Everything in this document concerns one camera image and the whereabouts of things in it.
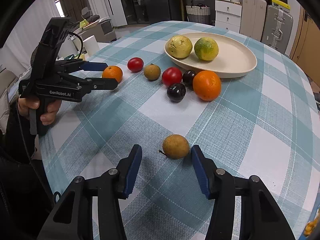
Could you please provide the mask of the person's left hand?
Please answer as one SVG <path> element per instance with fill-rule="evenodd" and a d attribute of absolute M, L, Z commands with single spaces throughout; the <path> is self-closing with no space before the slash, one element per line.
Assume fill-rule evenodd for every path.
<path fill-rule="evenodd" d="M 44 126 L 51 125 L 56 118 L 56 115 L 61 107 L 61 100 L 55 100 L 48 104 L 44 114 L 41 115 L 40 120 Z M 40 106 L 40 100 L 37 97 L 18 98 L 19 114 L 29 119 L 29 111 L 36 110 Z"/>

